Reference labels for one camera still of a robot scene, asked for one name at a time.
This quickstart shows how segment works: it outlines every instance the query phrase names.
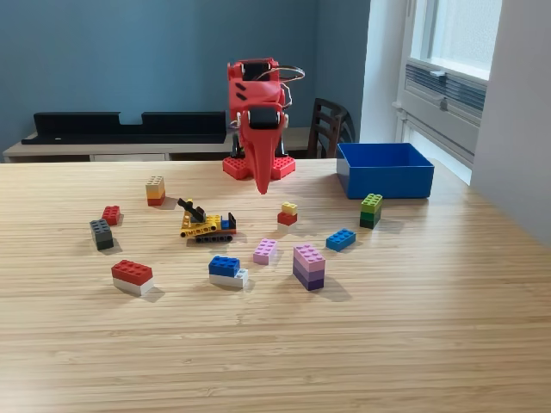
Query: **purple lego brick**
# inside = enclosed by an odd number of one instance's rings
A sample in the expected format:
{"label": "purple lego brick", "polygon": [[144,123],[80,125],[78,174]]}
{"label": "purple lego brick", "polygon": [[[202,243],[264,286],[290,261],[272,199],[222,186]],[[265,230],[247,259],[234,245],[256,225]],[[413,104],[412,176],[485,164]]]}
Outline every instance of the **purple lego brick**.
{"label": "purple lego brick", "polygon": [[317,290],[319,288],[324,287],[324,278],[322,278],[320,280],[309,281],[308,282],[308,280],[306,278],[304,278],[299,272],[297,272],[297,273],[294,272],[294,276],[296,277],[296,279],[298,281],[300,281],[302,286],[308,291]]}
{"label": "purple lego brick", "polygon": [[263,239],[257,246],[257,249],[252,254],[252,261],[261,264],[268,265],[269,259],[276,255],[277,241],[274,239]]}
{"label": "purple lego brick", "polygon": [[325,258],[309,243],[295,246],[294,258],[299,260],[309,273],[325,269]]}
{"label": "purple lego brick", "polygon": [[324,269],[309,273],[308,271],[306,271],[306,268],[304,268],[302,264],[295,258],[293,260],[293,274],[296,275],[297,273],[302,275],[304,279],[308,282],[317,281],[325,277]]}

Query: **red robotic arm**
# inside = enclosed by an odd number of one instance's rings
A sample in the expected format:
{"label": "red robotic arm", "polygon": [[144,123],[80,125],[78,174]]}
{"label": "red robotic arm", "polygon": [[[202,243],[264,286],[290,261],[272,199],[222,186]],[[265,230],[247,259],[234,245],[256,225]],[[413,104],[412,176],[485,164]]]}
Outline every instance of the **red robotic arm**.
{"label": "red robotic arm", "polygon": [[[295,71],[298,75],[281,78],[282,69]],[[230,119],[238,128],[238,145],[245,151],[245,160],[238,162],[227,158],[224,170],[236,179],[253,175],[258,191],[266,194],[273,176],[276,148],[283,128],[288,125],[283,110],[291,101],[285,104],[282,87],[288,89],[284,83],[304,77],[304,72],[292,66],[279,66],[273,59],[241,60],[235,65],[228,64],[227,71]],[[283,162],[287,165],[287,173],[294,170],[292,158],[287,157]]]}

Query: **wooden chair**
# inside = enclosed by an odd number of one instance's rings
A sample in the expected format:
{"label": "wooden chair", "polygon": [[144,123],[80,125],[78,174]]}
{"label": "wooden chair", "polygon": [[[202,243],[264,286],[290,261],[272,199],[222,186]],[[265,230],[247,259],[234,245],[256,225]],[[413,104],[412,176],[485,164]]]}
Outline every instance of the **wooden chair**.
{"label": "wooden chair", "polygon": [[335,157],[338,143],[355,141],[354,125],[348,111],[335,102],[316,98],[306,157],[318,157],[318,143],[321,145],[321,157]]}

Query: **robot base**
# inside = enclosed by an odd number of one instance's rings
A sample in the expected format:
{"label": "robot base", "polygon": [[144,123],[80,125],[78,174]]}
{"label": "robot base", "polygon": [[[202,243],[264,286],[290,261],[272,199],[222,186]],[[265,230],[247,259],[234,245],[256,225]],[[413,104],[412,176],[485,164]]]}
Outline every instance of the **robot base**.
{"label": "robot base", "polygon": [[[251,170],[247,167],[244,158],[236,159],[227,157],[222,164],[224,172],[234,179],[245,179],[252,176]],[[291,157],[276,157],[274,167],[272,168],[271,178],[274,180],[282,179],[296,169],[296,162]]]}

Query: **blue plastic bin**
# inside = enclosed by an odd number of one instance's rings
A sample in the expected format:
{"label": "blue plastic bin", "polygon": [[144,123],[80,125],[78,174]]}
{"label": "blue plastic bin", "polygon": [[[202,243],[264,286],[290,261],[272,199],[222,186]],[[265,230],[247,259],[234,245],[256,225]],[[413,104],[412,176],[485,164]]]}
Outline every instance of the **blue plastic bin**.
{"label": "blue plastic bin", "polygon": [[434,165],[412,144],[339,144],[337,173],[350,199],[428,198]]}

